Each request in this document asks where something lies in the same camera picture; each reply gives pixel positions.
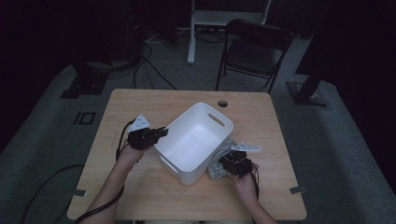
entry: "chair leg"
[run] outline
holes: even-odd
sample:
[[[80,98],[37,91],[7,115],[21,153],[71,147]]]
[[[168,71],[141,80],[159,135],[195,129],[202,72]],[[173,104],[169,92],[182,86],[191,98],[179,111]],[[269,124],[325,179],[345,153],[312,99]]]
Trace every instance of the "chair leg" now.
[[[216,82],[215,91],[217,91],[217,90],[219,89],[220,77],[221,77],[221,70],[222,70],[221,68],[222,68],[223,64],[224,64],[224,52],[223,52],[222,55],[221,55],[220,67],[219,67],[219,72],[218,72],[218,80],[217,80],[217,82]]]
[[[264,87],[267,87],[267,86],[268,86],[268,83],[270,83],[270,80],[272,79],[272,77],[273,77],[273,76],[269,76],[269,77],[268,77],[267,81],[266,81],[265,84],[264,84]]]
[[[270,88],[268,88],[268,94],[271,94],[271,90],[274,87],[274,83],[277,77],[277,73],[274,73],[272,78],[271,78],[271,84],[270,84]]]

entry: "white object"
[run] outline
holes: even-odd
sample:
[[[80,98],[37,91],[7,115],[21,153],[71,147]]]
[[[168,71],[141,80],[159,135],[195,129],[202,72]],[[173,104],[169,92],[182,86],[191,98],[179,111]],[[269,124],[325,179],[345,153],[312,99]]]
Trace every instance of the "white object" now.
[[[141,114],[139,115],[139,117],[137,117],[137,119],[134,121],[134,123],[132,123],[129,128],[128,128],[128,132],[133,132],[133,131],[137,131],[140,129],[145,129],[149,127],[149,122],[146,120],[146,118]]]
[[[168,135],[154,145],[160,161],[182,184],[191,185],[207,170],[233,123],[210,105],[198,103],[166,128]]]
[[[231,146],[231,149],[232,150],[236,150],[236,151],[261,151],[262,150],[259,147],[248,145],[246,143],[241,143],[241,144],[236,145],[236,146]]]

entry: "black cable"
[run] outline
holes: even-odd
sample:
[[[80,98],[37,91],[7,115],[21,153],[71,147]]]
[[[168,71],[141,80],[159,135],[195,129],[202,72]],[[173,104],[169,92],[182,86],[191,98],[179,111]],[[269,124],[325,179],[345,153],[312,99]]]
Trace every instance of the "black cable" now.
[[[144,46],[145,46],[145,47],[148,47],[149,52],[148,52],[147,58],[149,58],[149,57],[151,56],[151,53],[152,53],[152,48],[151,48],[149,45],[147,45],[147,44],[145,44]],[[134,82],[131,84],[131,88],[134,87],[135,89],[137,89],[137,87],[136,87],[136,74],[137,74],[137,71],[139,70],[140,66],[142,66],[142,64],[143,64],[145,61],[146,61],[146,58],[145,58],[142,62],[140,62],[140,64],[139,64],[139,65],[136,67],[136,69],[134,70]]]
[[[172,83],[170,83],[158,70],[157,68],[154,67],[154,65],[152,65],[152,63],[149,61],[149,59],[147,59],[145,56],[142,55],[142,57],[148,62],[149,65],[151,65],[151,67],[157,72],[157,74],[166,82],[168,83],[174,90],[177,90],[177,88],[172,85]]]
[[[136,70],[134,70],[134,82],[132,83],[131,88],[132,88],[132,86],[134,86],[135,89],[137,88],[137,87],[136,87],[136,74],[137,74],[137,70],[140,68],[140,66],[141,66],[143,63],[147,62],[147,63],[157,72],[157,74],[158,74],[166,83],[168,83],[174,90],[177,90],[177,88],[176,88],[171,82],[169,82],[169,81],[157,70],[157,68],[149,61],[149,56],[151,55],[152,48],[151,48],[148,44],[146,44],[146,43],[145,43],[145,47],[147,47],[147,48],[149,49],[149,55],[148,55],[148,57],[144,56],[143,54],[141,55],[141,57],[143,58],[143,61],[137,66]],[[152,85],[152,83],[151,83],[151,80],[149,80],[149,82],[150,82],[151,88],[154,89],[154,87],[153,87],[153,85]]]
[[[71,169],[71,168],[75,168],[75,167],[84,167],[84,165],[79,165],[79,164],[77,164],[77,165],[69,165],[69,166],[66,166],[66,167],[64,167],[64,168],[62,168],[62,169],[60,169],[60,170],[58,170],[58,171],[55,172],[54,174],[52,174],[52,175],[40,186],[40,188],[35,192],[35,195],[33,196],[33,198],[29,201],[29,203],[26,205],[25,209],[23,210],[22,217],[21,217],[21,222],[20,222],[21,224],[23,224],[23,223],[25,222],[27,213],[29,212],[30,207],[32,206],[33,202],[35,201],[35,198],[36,198],[37,195],[40,193],[40,191],[47,185],[47,183],[50,182],[50,180],[51,180],[53,177],[55,177],[56,175],[58,175],[59,173],[65,171],[65,170]]]
[[[125,147],[128,146],[128,144],[127,144],[126,146],[121,147],[121,145],[122,145],[122,139],[123,139],[123,136],[124,136],[124,134],[125,134],[126,129],[127,129],[128,126],[131,125],[132,123],[134,123],[134,120],[129,121],[129,122],[125,125],[125,127],[122,129],[122,133],[121,133],[120,141],[119,141],[119,146],[117,147],[117,150],[116,150],[116,160],[119,158],[119,156],[120,156],[120,154],[121,154],[121,151],[122,151]],[[110,207],[111,205],[113,205],[113,204],[114,204],[116,201],[118,201],[118,200],[120,199],[120,197],[122,196],[122,194],[123,194],[123,192],[124,192],[124,188],[125,188],[125,186],[122,186],[122,189],[120,190],[119,194],[118,194],[114,199],[112,199],[110,202],[108,202],[108,203],[106,203],[106,204],[104,204],[104,205],[102,205],[102,206],[100,206],[100,207],[97,207],[97,208],[95,208],[95,209],[92,209],[91,211],[88,211],[88,212],[84,213],[84,214],[81,215],[78,219],[76,219],[75,223],[78,224],[78,223],[80,223],[82,220],[84,220],[85,218],[91,217],[91,216],[93,216],[93,215],[95,215],[95,214],[97,214],[97,213],[99,213],[99,212],[102,212],[103,210],[105,210],[105,209],[107,209],[108,207]]]
[[[146,64],[145,64],[145,68],[146,68],[146,74],[147,74],[147,76],[148,76],[149,85],[151,86],[151,88],[152,88],[153,90],[155,90],[154,85],[152,84],[151,78],[149,77],[149,70],[148,70],[148,66],[147,66]]]

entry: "hand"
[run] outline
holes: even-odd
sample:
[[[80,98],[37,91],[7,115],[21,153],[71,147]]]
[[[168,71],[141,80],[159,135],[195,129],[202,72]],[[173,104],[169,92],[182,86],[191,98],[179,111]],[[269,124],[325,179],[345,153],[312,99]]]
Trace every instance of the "hand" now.
[[[143,155],[149,149],[150,147],[144,150],[137,150],[135,148],[132,148],[125,140],[119,159],[117,160],[117,165],[121,166],[123,169],[126,169],[127,172],[130,172],[134,165],[143,158]]]
[[[251,173],[256,174],[258,169],[259,169],[259,165],[253,163],[253,169]],[[233,186],[235,187],[235,190],[238,193],[239,198],[241,199],[242,203],[245,206],[258,202],[256,196],[256,187],[255,187],[256,180],[253,179],[250,173],[245,174],[241,178],[231,173],[228,173],[228,176],[231,178],[233,182]]]

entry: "dark background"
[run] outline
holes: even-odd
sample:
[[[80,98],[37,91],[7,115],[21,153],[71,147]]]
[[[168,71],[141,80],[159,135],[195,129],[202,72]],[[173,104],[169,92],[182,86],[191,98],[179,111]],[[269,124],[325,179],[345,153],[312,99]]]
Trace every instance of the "dark background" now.
[[[197,8],[262,8],[262,1],[241,2],[224,0],[215,7],[213,1],[203,0],[197,1]],[[190,25],[191,6],[185,0],[8,0],[1,4],[1,150],[54,76],[73,61],[109,63],[132,57],[148,29],[156,29],[176,44],[176,27]],[[296,73],[336,86],[393,189],[395,15],[396,6],[390,0],[277,0],[267,19],[267,24],[295,35],[313,36]]]

